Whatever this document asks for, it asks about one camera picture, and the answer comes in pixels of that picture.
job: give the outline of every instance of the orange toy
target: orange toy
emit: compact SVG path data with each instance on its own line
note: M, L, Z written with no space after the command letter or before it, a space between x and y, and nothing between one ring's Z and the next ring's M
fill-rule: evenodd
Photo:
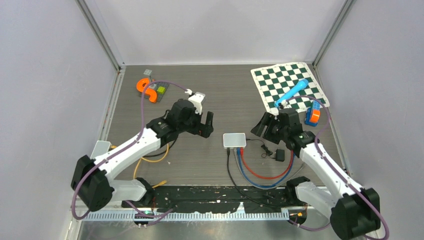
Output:
M140 81L137 82L137 90L142 93L147 84L149 84L149 78L140 79ZM147 88L144 94L148 95L148 100L152 103L156 103L156 100L158 100L158 93L151 88Z

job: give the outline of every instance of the blue tube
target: blue tube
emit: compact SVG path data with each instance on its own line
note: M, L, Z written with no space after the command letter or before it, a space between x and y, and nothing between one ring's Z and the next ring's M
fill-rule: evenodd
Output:
M290 166L290 168L288 169L288 172L284 175L284 176L282 176L281 178L280 178L280 180L278 180L276 183L274 183L274 184L272 184L272 185L269 185L269 186L263 186L263 185L259 185L259 184L256 184L256 183L254 183L252 180L250 180L249 178L248 178L248 176L246 176L246 174L245 174L245 171L243 170L243 166L242 166L242 155L241 155L241 153L240 153L240 148L237 148L237 156L238 156L238 164L240 165L240 170L241 170L241 174L244 176L244 178L250 183L250 184L252 184L253 186L255 186L255 187L258 187L258 188L265 188L265 189L270 189L270 188L273 188L273 187L275 187L275 186L277 186L279 183L281 183L288 175L289 175L289 173L290 173L290 171L292 170L292 167L293 167L293 165L294 165L294 163L292 163L291 164L291 166Z
M294 86L292 89L290 89L290 91L286 92L282 97L280 97L275 103L274 103L274 107L278 108L280 106L280 104L284 101L287 100L291 97L293 97L295 94L297 94L300 90L305 89L308 86L308 80L306 80L305 78L299 80L296 84L296 86Z

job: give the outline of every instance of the green and white checkerboard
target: green and white checkerboard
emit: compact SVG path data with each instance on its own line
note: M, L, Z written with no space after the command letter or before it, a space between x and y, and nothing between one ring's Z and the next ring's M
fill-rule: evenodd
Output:
M294 96L308 95L319 99L324 106L330 106L329 100L305 62L276 64L252 69L250 72L259 90L263 105L270 114L278 114L274 103L294 87L300 79L307 79L309 84ZM290 100L288 103L298 113L305 112L312 105L312 101L305 97Z

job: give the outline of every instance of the blue cable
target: blue cable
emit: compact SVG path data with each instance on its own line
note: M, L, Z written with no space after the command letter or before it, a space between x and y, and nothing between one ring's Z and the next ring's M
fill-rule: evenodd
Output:
M293 154L293 164L291 164L290 168L288 169L288 172L281 177L280 180L278 180L276 183L269 185L269 186L264 186L264 185L259 185L254 183L252 180L250 180L248 178L248 176L246 176L245 171L243 170L243 166L242 166L242 155L240 153L240 148L237 148L237 157L238 157L238 164L240 165L240 170L241 170L241 174L243 175L243 177L253 186L257 187L257 188L264 188L264 189L270 189L273 188L275 186L277 186L279 183L281 183L290 173L290 171L292 170L292 167L294 165L294 161L295 161L295 154Z

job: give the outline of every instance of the blue and orange toy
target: blue and orange toy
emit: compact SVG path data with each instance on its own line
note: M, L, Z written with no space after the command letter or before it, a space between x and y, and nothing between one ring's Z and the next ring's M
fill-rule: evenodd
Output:
M320 115L320 104L317 101L313 100L312 106L307 109L305 124L313 127L317 126L318 120L320 120Z

